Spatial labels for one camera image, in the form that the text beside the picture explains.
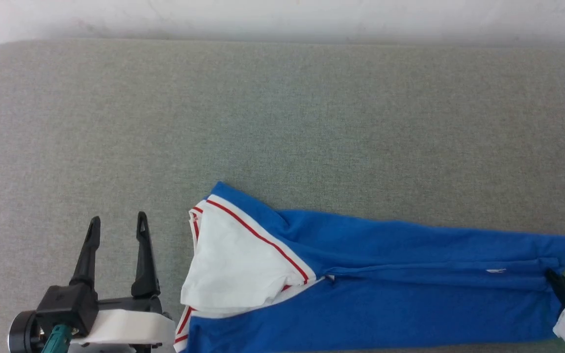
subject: teal connector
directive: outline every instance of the teal connector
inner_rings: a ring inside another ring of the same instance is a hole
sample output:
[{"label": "teal connector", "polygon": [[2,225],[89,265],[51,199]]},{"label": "teal connector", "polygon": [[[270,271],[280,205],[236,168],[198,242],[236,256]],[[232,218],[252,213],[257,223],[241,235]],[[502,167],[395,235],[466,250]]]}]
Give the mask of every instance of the teal connector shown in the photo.
[{"label": "teal connector", "polygon": [[42,353],[67,353],[71,343],[72,329],[67,325],[56,325],[51,330],[49,339],[43,347]]}]

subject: white wall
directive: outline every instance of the white wall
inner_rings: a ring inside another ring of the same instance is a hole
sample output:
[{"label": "white wall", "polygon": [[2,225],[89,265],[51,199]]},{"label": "white wall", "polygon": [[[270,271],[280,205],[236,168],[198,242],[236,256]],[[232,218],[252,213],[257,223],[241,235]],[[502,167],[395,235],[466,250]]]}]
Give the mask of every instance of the white wall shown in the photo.
[{"label": "white wall", "polygon": [[565,0],[0,0],[29,38],[565,46]]}]

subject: blue fabric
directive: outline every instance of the blue fabric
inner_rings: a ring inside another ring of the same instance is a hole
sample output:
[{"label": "blue fabric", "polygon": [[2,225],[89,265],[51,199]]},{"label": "blue fabric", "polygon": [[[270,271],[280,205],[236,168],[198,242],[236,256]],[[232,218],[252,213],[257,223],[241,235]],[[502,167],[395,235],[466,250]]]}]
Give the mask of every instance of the blue fabric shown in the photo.
[{"label": "blue fabric", "polygon": [[554,337],[560,304],[543,273],[565,270],[565,236],[276,212],[223,183],[211,193],[287,244],[317,277],[334,275],[334,280],[235,317],[193,317],[187,352],[421,347]]}]

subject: blue and white garment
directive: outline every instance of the blue and white garment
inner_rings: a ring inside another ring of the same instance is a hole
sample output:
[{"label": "blue and white garment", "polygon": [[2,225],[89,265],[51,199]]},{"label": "blue and white garment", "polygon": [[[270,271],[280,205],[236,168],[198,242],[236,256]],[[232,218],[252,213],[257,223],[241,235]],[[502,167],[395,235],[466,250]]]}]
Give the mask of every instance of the blue and white garment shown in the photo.
[{"label": "blue and white garment", "polygon": [[218,183],[190,211],[175,349],[273,353],[552,338],[565,236],[275,211]]}]

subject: gray fabric surface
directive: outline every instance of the gray fabric surface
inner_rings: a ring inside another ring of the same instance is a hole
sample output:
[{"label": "gray fabric surface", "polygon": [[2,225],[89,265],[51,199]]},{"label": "gray fabric surface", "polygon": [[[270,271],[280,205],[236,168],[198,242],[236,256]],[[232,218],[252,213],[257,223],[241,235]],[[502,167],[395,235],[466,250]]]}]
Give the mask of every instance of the gray fabric surface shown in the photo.
[{"label": "gray fabric surface", "polygon": [[0,46],[0,352],[14,315],[67,283],[94,215],[100,296],[128,294],[145,210],[179,317],[186,211],[218,180],[275,208],[565,234],[565,50]]}]

